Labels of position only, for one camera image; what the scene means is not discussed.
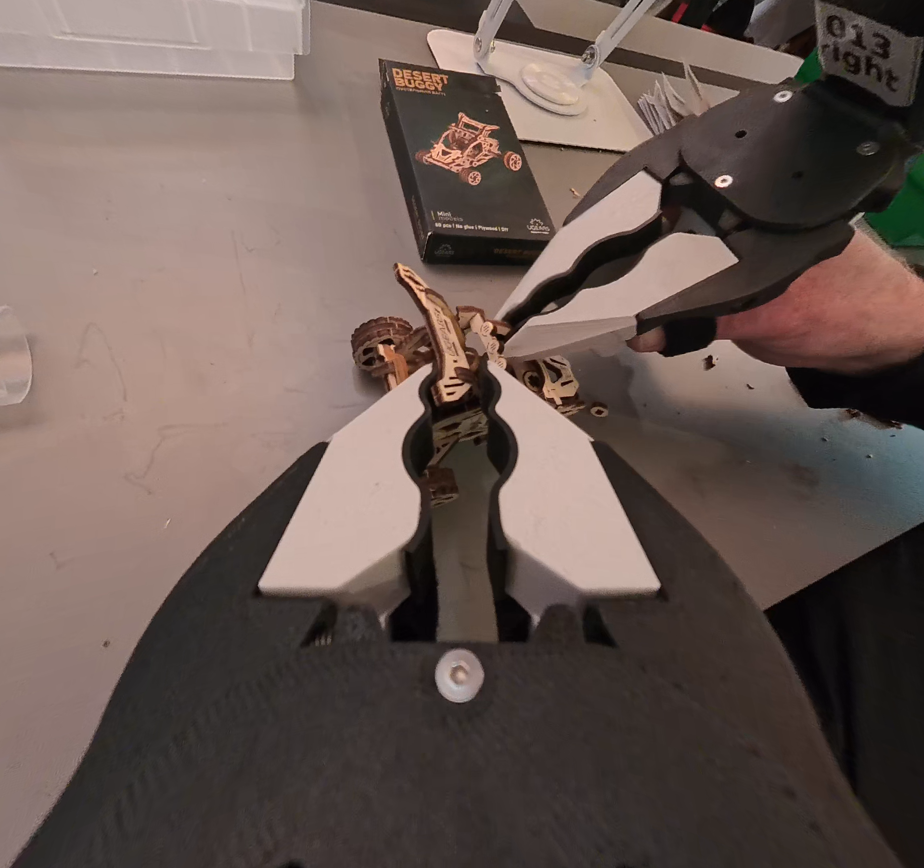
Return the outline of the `black model kit box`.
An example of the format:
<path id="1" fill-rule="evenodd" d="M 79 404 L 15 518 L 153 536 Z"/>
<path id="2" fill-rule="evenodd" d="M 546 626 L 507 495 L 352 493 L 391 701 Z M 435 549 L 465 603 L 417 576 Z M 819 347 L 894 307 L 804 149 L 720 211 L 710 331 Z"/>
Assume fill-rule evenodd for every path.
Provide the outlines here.
<path id="1" fill-rule="evenodd" d="M 497 81 L 388 59 L 378 70 L 421 261 L 530 266 L 555 227 Z"/>

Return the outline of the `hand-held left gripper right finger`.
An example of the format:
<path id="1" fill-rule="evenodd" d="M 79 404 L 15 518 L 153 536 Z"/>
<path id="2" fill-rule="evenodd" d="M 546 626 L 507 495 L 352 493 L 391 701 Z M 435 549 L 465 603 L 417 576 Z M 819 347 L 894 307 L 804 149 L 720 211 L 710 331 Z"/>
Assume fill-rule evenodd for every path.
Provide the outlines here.
<path id="1" fill-rule="evenodd" d="M 550 608 L 581 618 L 602 600 L 661 590 L 607 475 L 612 457 L 570 419 L 492 362 L 483 365 L 487 570 L 500 641 L 526 641 Z"/>

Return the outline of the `white instruction booklet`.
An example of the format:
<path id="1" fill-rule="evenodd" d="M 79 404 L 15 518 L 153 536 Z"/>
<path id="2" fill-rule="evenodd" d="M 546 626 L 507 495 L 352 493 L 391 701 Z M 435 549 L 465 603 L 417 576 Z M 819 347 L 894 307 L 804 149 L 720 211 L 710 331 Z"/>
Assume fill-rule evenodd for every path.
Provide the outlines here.
<path id="1" fill-rule="evenodd" d="M 662 135 L 690 117 L 708 112 L 712 107 L 692 67 L 683 62 L 686 91 L 677 90 L 664 73 L 656 80 L 653 90 L 643 93 L 638 110 L 652 135 Z"/>

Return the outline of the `person's black clothing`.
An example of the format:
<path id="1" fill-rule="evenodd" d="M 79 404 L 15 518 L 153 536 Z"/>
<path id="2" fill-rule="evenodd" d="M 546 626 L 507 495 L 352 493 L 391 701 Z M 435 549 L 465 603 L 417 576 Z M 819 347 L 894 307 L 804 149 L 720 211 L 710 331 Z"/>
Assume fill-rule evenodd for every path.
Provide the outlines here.
<path id="1" fill-rule="evenodd" d="M 771 606 L 834 758 L 905 866 L 923 865 L 923 526 Z"/>

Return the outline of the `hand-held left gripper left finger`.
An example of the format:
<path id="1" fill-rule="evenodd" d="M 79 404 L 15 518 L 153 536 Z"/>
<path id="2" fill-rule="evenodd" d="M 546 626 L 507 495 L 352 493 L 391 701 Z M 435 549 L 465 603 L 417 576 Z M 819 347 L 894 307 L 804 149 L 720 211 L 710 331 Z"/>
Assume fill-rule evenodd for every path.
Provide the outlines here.
<path id="1" fill-rule="evenodd" d="M 422 367 L 309 456 L 319 461 L 260 576 L 267 597 L 372 609 L 397 641 L 434 641 L 433 368 Z"/>

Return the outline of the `green plastic bin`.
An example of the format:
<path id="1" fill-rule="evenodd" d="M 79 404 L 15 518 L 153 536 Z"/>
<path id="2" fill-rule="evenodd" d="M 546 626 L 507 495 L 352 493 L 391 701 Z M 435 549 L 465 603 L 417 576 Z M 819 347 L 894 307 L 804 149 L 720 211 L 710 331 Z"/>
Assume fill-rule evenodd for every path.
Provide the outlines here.
<path id="1" fill-rule="evenodd" d="M 889 204 L 878 204 L 866 219 L 888 245 L 921 248 L 922 31 L 907 34 L 879 23 L 850 23 L 841 34 L 826 29 L 797 78 L 806 83 L 822 79 L 845 100 L 902 127 L 911 144 L 902 185 Z"/>

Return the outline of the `clear plastic piece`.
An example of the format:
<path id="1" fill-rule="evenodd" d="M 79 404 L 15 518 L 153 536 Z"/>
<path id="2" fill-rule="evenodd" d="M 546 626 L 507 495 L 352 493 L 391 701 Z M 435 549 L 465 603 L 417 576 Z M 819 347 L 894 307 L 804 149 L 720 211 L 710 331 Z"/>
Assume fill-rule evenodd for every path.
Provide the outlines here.
<path id="1" fill-rule="evenodd" d="M 1 306 L 1 406 L 23 402 L 31 384 L 32 359 L 27 334 L 13 309 Z"/>

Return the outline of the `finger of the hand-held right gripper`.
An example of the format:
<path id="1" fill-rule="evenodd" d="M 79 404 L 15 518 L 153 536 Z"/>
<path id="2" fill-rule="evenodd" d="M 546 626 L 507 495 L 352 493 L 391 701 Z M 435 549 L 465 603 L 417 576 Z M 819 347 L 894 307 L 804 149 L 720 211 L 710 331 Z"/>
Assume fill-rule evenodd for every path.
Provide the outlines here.
<path id="1" fill-rule="evenodd" d="M 570 300 L 596 270 L 636 256 L 661 234 L 663 185 L 646 171 L 632 176 L 560 228 L 514 287 L 498 318 L 514 329 Z"/>
<path id="2" fill-rule="evenodd" d="M 614 354 L 638 334 L 638 315 L 732 267 L 738 259 L 714 236 L 686 232 L 653 243 L 621 278 L 580 290 L 564 306 L 527 320 L 503 345 L 506 358 Z"/>

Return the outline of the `person's right forearm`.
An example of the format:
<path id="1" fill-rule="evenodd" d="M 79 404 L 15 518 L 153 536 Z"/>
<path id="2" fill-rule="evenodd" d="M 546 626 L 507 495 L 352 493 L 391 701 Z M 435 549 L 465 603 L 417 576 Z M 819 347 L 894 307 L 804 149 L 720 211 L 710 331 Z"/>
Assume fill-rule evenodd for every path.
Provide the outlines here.
<path id="1" fill-rule="evenodd" d="M 787 368 L 796 391 L 812 409 L 863 413 L 882 423 L 923 428 L 923 355 L 900 366 L 863 375 Z"/>

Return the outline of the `person's right hand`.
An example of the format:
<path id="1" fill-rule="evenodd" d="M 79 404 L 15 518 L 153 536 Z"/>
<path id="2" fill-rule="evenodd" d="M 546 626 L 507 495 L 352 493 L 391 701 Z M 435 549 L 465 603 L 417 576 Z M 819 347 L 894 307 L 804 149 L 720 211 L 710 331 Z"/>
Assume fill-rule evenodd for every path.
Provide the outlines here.
<path id="1" fill-rule="evenodd" d="M 858 232 L 774 300 L 719 318 L 714 339 L 784 368 L 859 377 L 904 366 L 923 351 L 922 279 Z"/>

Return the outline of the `clear plastic storage box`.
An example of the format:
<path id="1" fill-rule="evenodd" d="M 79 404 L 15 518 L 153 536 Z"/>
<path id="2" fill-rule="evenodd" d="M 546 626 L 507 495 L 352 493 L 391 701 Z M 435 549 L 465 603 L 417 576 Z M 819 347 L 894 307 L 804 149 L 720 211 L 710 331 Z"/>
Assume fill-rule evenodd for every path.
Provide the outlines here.
<path id="1" fill-rule="evenodd" d="M 309 0 L 1 0 L 1 65 L 290 81 Z"/>

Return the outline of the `wooden buggy model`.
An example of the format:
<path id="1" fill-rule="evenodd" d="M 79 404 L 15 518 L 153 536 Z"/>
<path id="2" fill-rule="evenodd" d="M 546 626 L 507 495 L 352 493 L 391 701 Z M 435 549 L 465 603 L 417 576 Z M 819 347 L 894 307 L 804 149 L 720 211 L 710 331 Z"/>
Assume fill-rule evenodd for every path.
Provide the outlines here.
<path id="1" fill-rule="evenodd" d="M 488 435 L 476 383 L 481 362 L 502 368 L 564 416 L 580 412 L 585 403 L 563 355 L 507 359 L 503 344 L 512 331 L 507 323 L 488 319 L 479 307 L 451 308 L 410 266 L 396 263 L 394 274 L 421 313 L 422 324 L 414 327 L 398 317 L 367 320 L 352 333 L 352 357 L 358 369 L 380 378 L 388 390 L 422 368 L 435 368 L 433 457 L 425 479 L 433 506 L 442 506 L 458 497 L 455 474 L 444 467 L 446 455 L 460 442 L 481 443 Z"/>

